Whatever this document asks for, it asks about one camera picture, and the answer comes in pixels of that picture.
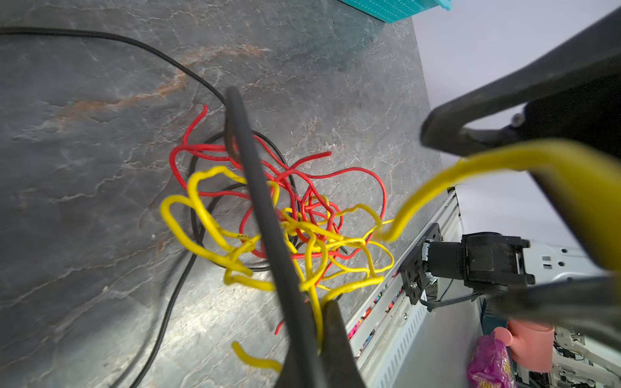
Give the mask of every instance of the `black wire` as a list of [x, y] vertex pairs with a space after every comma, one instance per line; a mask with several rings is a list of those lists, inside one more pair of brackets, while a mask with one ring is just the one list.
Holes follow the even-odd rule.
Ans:
[[195, 261], [196, 261], [196, 254], [193, 253], [192, 256], [190, 257], [190, 260], [188, 261], [186, 265], [186, 269], [183, 270], [183, 273], [181, 274], [181, 277], [179, 278], [179, 281], [177, 282], [177, 285], [175, 286], [175, 289], [173, 291], [173, 294], [170, 297], [170, 300], [168, 301], [168, 305], [166, 306], [166, 312], [164, 313], [164, 317], [162, 318], [162, 321], [161, 321], [160, 331], [158, 332], [157, 338], [155, 339], [155, 343], [153, 344], [153, 349], [151, 350], [151, 354], [149, 354], [149, 358], [147, 359], [147, 362], [145, 363], [145, 365], [142, 367], [142, 369], [138, 373], [138, 376], [136, 376], [136, 378], [134, 379], [134, 382], [132, 383], [130, 388], [137, 388], [142, 382], [142, 379], [145, 377], [145, 375], [151, 368], [151, 365], [153, 364], [155, 360], [155, 356], [157, 356], [157, 353], [160, 350], [160, 346], [162, 342], [164, 342], [164, 334], [166, 334], [166, 328], [168, 327], [168, 321], [170, 321], [170, 315], [173, 312], [173, 307], [175, 306], [175, 302], [177, 301], [177, 296], [179, 296], [179, 292], [181, 291], [181, 288], [183, 287], [183, 283], [185, 283], [186, 279], [188, 278], [188, 274], [190, 273], [192, 266], [194, 266]]
[[272, 206], [268, 185], [265, 184], [263, 167], [252, 136], [242, 96], [234, 87], [227, 88], [227, 121], [237, 141], [239, 154], [255, 219], [261, 232], [261, 240], [271, 274], [276, 284], [276, 295], [283, 310], [289, 332], [289, 349], [296, 366], [290, 384], [299, 387], [327, 387], [324, 365], [317, 354], [317, 342], [312, 334], [312, 323], [306, 319], [307, 309], [299, 292], [299, 280], [291, 263], [291, 254], [283, 241], [283, 231]]
[[564, 347], [559, 345], [559, 343], [556, 342], [556, 341], [554, 341], [554, 345], [553, 346], [554, 346], [554, 349], [556, 349], [557, 351], [559, 351], [560, 353], [563, 354], [563, 357], [573, 358], [576, 361], [583, 361], [584, 360], [584, 356], [583, 355], [581, 355], [580, 353], [575, 352], [573, 350], [565, 349]]
[[[225, 187], [223, 191], [235, 190], [235, 189], [238, 189], [244, 186], [246, 186], [244, 183], [234, 183], [230, 186]], [[218, 202], [220, 202], [221, 198], [222, 197], [214, 197], [211, 200], [211, 202], [207, 206], [207, 211], [209, 213], [213, 213], [216, 205], [218, 204]], [[198, 218], [196, 217], [196, 212], [194, 211], [194, 209], [190, 210], [190, 221], [192, 224], [192, 233], [194, 235], [194, 240], [196, 241], [198, 245], [203, 246], [201, 236], [205, 235], [205, 228], [202, 225], [199, 225]], [[225, 266], [220, 265], [218, 263], [214, 263], [214, 264], [217, 265], [218, 267], [226, 268]], [[252, 270], [253, 272], [265, 272], [265, 271], [270, 270], [270, 265], [267, 264], [267, 260], [260, 261], [259, 263], [257, 263], [257, 265], [246, 266], [246, 267], [248, 267], [248, 269]]]
[[460, 296], [460, 297], [457, 297], [457, 298], [443, 300], [441, 302], [427, 302], [426, 300], [420, 299], [420, 304], [422, 304], [423, 306], [431, 307], [432, 309], [436, 309], [437, 307], [444, 307], [444, 306], [448, 306], [448, 305], [451, 305], [451, 304], [465, 302], [466, 300], [475, 299], [475, 298], [478, 298], [481, 295], [483, 295], [482, 292], [473, 292], [472, 294]]
[[[220, 102], [223, 105], [226, 105], [225, 99], [220, 94], [220, 92], [218, 92], [218, 90], [216, 90], [216, 88], [213, 87], [205, 79], [203, 79], [202, 77], [200, 77], [199, 75], [197, 75], [196, 73], [188, 69], [187, 67], [183, 66], [179, 62], [175, 61], [170, 56], [136, 39], [124, 37], [122, 35], [111, 34], [108, 32], [89, 31], [89, 30], [73, 30], [73, 29], [49, 29], [49, 28], [40, 28], [40, 27], [0, 27], [0, 35], [43, 35], [43, 36], [56, 36], [56, 37], [97, 38], [97, 39], [106, 39], [106, 40], [113, 40], [117, 42], [127, 43], [129, 45], [142, 48], [143, 50], [146, 50], [160, 57], [161, 59], [165, 60], [169, 64], [176, 67], [177, 69], [181, 70], [183, 73], [186, 73], [190, 77], [194, 78], [196, 81], [198, 81], [203, 86], [205, 86], [207, 89], [209, 89], [212, 93], [214, 93], [214, 95], [218, 98], [218, 100], [220, 100]], [[286, 164], [286, 162], [284, 161], [284, 156], [278, 150], [278, 148], [276, 148], [276, 145], [274, 145], [274, 143], [270, 139], [268, 139], [262, 133], [259, 133], [259, 132], [253, 131], [253, 134], [259, 136], [267, 144], [269, 144], [272, 147], [272, 149], [276, 152], [278, 157], [281, 159], [281, 161]], [[223, 135], [224, 135], [223, 133], [220, 133], [212, 137], [214, 138], [213, 141], [216, 141], [218, 138], [222, 137]], [[197, 159], [198, 158], [196, 156], [193, 156], [189, 171], [193, 172], [196, 169]], [[290, 176], [289, 180], [291, 182], [292, 188], [296, 190], [295, 181], [293, 180], [293, 177]], [[219, 202], [219, 199], [220, 199], [219, 197], [214, 198], [212, 202], [209, 204], [209, 207], [211, 207], [212, 209], [215, 208], [215, 206]], [[193, 221], [194, 238], [198, 244], [202, 244], [202, 238], [204, 237], [205, 230], [204, 228], [202, 229], [195, 228], [197, 224], [195, 212], [193, 212], [193, 217], [194, 217], [194, 221]], [[158, 336], [155, 340], [155, 344], [153, 345], [153, 349], [151, 350], [151, 353], [147, 359], [147, 362], [145, 363], [143, 368], [140, 370], [138, 376], [135, 378], [130, 388], [138, 387], [138, 385], [140, 385], [140, 383], [142, 382], [142, 379], [147, 374], [148, 370], [151, 368], [151, 365], [153, 364], [155, 357], [158, 351], [160, 350], [160, 346], [164, 340], [166, 328], [168, 326], [168, 322], [170, 321], [170, 315], [173, 311], [173, 307], [175, 306], [177, 296], [179, 296], [179, 292], [181, 291], [181, 288], [183, 284], [185, 283], [185, 280], [187, 279], [190, 270], [192, 269], [192, 267], [194, 266], [194, 263], [196, 262], [196, 257], [197, 257], [196, 254], [192, 254], [183, 273], [181, 274], [181, 277], [179, 278], [179, 281], [177, 282], [177, 285], [175, 286], [173, 294], [171, 295], [171, 298], [168, 301], [168, 305], [166, 306], [166, 311], [164, 313], [164, 317], [163, 317], [163, 320], [160, 326], [160, 331], [158, 332]]]
[[448, 291], [449, 288], [451, 288], [451, 286], [453, 285], [453, 281], [455, 279], [451, 279], [451, 281], [448, 283], [448, 286], [446, 287], [446, 289], [444, 290], [444, 292], [442, 292], [442, 296], [438, 299], [438, 302], [442, 301], [442, 298], [444, 298], [444, 295], [446, 295], [446, 292]]
[[95, 38], [95, 39], [108, 39], [115, 40], [117, 42], [127, 43], [128, 45], [140, 47], [143, 50], [146, 50], [152, 54], [157, 55], [161, 59], [170, 63], [177, 69], [186, 73], [190, 77], [194, 78], [196, 81], [199, 81], [203, 86], [209, 89], [218, 100], [222, 103], [222, 105], [226, 105], [224, 102], [224, 97], [214, 88], [210, 83], [205, 81], [205, 79], [201, 78], [198, 74], [183, 66], [176, 60], [172, 59], [168, 55], [159, 51], [155, 47], [151, 47], [146, 43], [143, 43], [139, 40], [124, 37], [123, 35], [110, 34], [109, 32], [100, 32], [100, 31], [87, 31], [87, 30], [73, 30], [73, 29], [46, 29], [40, 27], [0, 27], [0, 35], [47, 35], [47, 36], [55, 36], [55, 37], [76, 37], [76, 38]]

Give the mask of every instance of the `stone surface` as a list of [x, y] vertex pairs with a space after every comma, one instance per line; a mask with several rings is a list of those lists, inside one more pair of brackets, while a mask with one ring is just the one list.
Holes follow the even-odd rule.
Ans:
[[[254, 129], [288, 161], [333, 151], [304, 171], [379, 174], [388, 217], [440, 167], [418, 142], [429, 106], [410, 20], [384, 24], [336, 0], [64, 0], [6, 4], [0, 25], [127, 35], [221, 91], [235, 85]], [[0, 386], [127, 387], [187, 260], [158, 211], [181, 192], [168, 153], [202, 104], [209, 116], [191, 142], [220, 131], [224, 110], [152, 54], [100, 40], [0, 37], [0, 90]], [[318, 188], [342, 207], [381, 205], [378, 185], [361, 173]], [[397, 257], [438, 201], [391, 245]], [[215, 215], [232, 227], [246, 208], [226, 198]], [[344, 231], [370, 225], [354, 214]], [[343, 316], [369, 292], [345, 295]], [[270, 386], [275, 373], [242, 364], [230, 343], [283, 359], [286, 330], [273, 335], [280, 319], [274, 295], [225, 287], [222, 270], [200, 259], [142, 386]]]

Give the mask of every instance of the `pink cup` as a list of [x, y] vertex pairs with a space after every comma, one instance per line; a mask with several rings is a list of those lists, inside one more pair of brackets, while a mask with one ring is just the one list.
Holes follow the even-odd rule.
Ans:
[[511, 357], [529, 371], [552, 370], [554, 327], [523, 320], [509, 320], [509, 329], [494, 329], [496, 339], [511, 349]]

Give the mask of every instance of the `white wall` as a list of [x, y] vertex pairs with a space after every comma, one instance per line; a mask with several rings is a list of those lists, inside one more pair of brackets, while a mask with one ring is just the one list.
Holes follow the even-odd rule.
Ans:
[[[527, 65], [615, 8], [621, 0], [454, 0], [412, 19], [431, 108]], [[501, 128], [519, 108], [469, 126]], [[443, 155], [451, 165], [453, 155]], [[526, 173], [499, 173], [456, 188], [464, 233], [578, 242]]]

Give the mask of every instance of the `red wire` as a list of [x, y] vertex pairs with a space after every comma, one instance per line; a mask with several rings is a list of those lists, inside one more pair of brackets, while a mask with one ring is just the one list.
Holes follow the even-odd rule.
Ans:
[[284, 320], [280, 321], [278, 326], [276, 326], [276, 331], [274, 331], [274, 335], [278, 335], [278, 333], [280, 333], [280, 329], [283, 328], [283, 325], [284, 325]]
[[[192, 123], [186, 129], [183, 135], [182, 141], [181, 141], [181, 145], [175, 147], [170, 153], [169, 164], [171, 166], [173, 174], [175, 178], [179, 181], [180, 185], [184, 187], [185, 189], [187, 189], [186, 181], [183, 179], [175, 163], [177, 155], [179, 154], [179, 152], [182, 152], [182, 151], [188, 151], [196, 157], [209, 160], [209, 161], [225, 162], [225, 163], [228, 162], [228, 163], [231, 163], [234, 168], [243, 170], [242, 166], [239, 163], [232, 160], [229, 156], [214, 156], [214, 155], [209, 155], [209, 154], [204, 153], [204, 152], [226, 152], [226, 149], [223, 145], [213, 145], [213, 144], [188, 145], [188, 138], [190, 134], [192, 133], [194, 128], [196, 128], [196, 125], [198, 125], [198, 123], [207, 115], [207, 111], [208, 111], [207, 106], [203, 105], [202, 112], [194, 119], [194, 121], [192, 121]], [[296, 161], [295, 163], [293, 163], [293, 165], [287, 166], [286, 164], [283, 163], [283, 161], [281, 161], [274, 154], [274, 152], [263, 141], [263, 139], [261, 139], [258, 136], [255, 136], [255, 139], [259, 142], [259, 144], [261, 144], [261, 146], [265, 149], [265, 151], [269, 154], [269, 156], [277, 162], [278, 166], [284, 170], [284, 171], [279, 171], [276, 167], [274, 167], [269, 162], [265, 160], [261, 161], [262, 165], [265, 166], [269, 172], [271, 172], [271, 174], [267, 171], [265, 172], [265, 176], [267, 177], [267, 179], [278, 183], [278, 185], [281, 186], [289, 194], [289, 198], [291, 200], [291, 209], [292, 209], [293, 219], [299, 219], [299, 217], [301, 217], [303, 221], [312, 222], [313, 224], [317, 225], [318, 222], [316, 221], [315, 216], [321, 217], [322, 219], [326, 220], [326, 230], [330, 230], [331, 232], [335, 232], [335, 233], [340, 233], [340, 230], [343, 227], [344, 216], [340, 216], [340, 221], [338, 223], [338, 226], [336, 226], [334, 222], [335, 213], [340, 212], [340, 209], [333, 202], [326, 202], [321, 197], [317, 188], [315, 187], [315, 184], [312, 182], [311, 179], [332, 178], [334, 176], [338, 176], [344, 173], [349, 173], [352, 171], [364, 172], [366, 174], [371, 175], [372, 177], [375, 178], [375, 180], [378, 181], [382, 189], [382, 195], [383, 195], [380, 218], [382, 219], [384, 218], [384, 215], [386, 213], [386, 200], [387, 200], [386, 187], [384, 186], [384, 183], [382, 182], [381, 178], [374, 172], [368, 169], [365, 169], [365, 168], [351, 167], [351, 168], [341, 169], [334, 173], [325, 174], [325, 175], [311, 175], [311, 174], [302, 173], [301, 171], [297, 169], [297, 167], [312, 160], [317, 160], [317, 159], [331, 156], [332, 152], [327, 151], [327, 152], [317, 153], [314, 155], [309, 155]], [[306, 192], [304, 193], [304, 195], [302, 196], [302, 198], [300, 198], [295, 193], [295, 191], [293, 190], [293, 187], [291, 186], [291, 183], [287, 179], [292, 174], [299, 176], [308, 184], [308, 188]], [[237, 197], [241, 197], [247, 200], [250, 199], [248, 195], [240, 193], [240, 192], [236, 192], [236, 191], [217, 191], [217, 192], [199, 191], [199, 195], [205, 196], [205, 197], [237, 196]], [[315, 210], [316, 208], [320, 206], [323, 207], [324, 212]], [[252, 212], [253, 212], [253, 209], [252, 207], [250, 207], [244, 214], [242, 221], [240, 222], [240, 228], [239, 228], [240, 233], [243, 234], [246, 223], [248, 222], [248, 219], [250, 219], [250, 215], [252, 214]], [[303, 241], [304, 243], [307, 243], [309, 241], [309, 238], [305, 236], [304, 233], [302, 233], [302, 231], [300, 231], [299, 229], [296, 229], [296, 233], [298, 237], [300, 238], [300, 240]], [[325, 236], [321, 234], [317, 235], [317, 238], [325, 241]], [[328, 254], [330, 256], [334, 256], [340, 259], [347, 260], [347, 259], [351, 259], [352, 257], [354, 257], [360, 251], [361, 251], [361, 248], [358, 248], [354, 252], [350, 253], [349, 255], [344, 255], [338, 250], [335, 250], [335, 251], [329, 251]], [[260, 258], [266, 258], [265, 253], [260, 250], [255, 249], [253, 253]], [[313, 258], [319, 258], [321, 256], [322, 256], [321, 252], [315, 252], [311, 254], [311, 257]], [[291, 255], [291, 257], [292, 259], [303, 259], [304, 253], [296, 253], [296, 254]], [[324, 273], [321, 275], [321, 277], [317, 281], [317, 284], [322, 280], [323, 276], [330, 269], [331, 266], [332, 266], [332, 263], [328, 263], [326, 269], [324, 270]], [[284, 321], [281, 322], [276, 327], [275, 334], [279, 333], [281, 327], [283, 326], [283, 323]]]

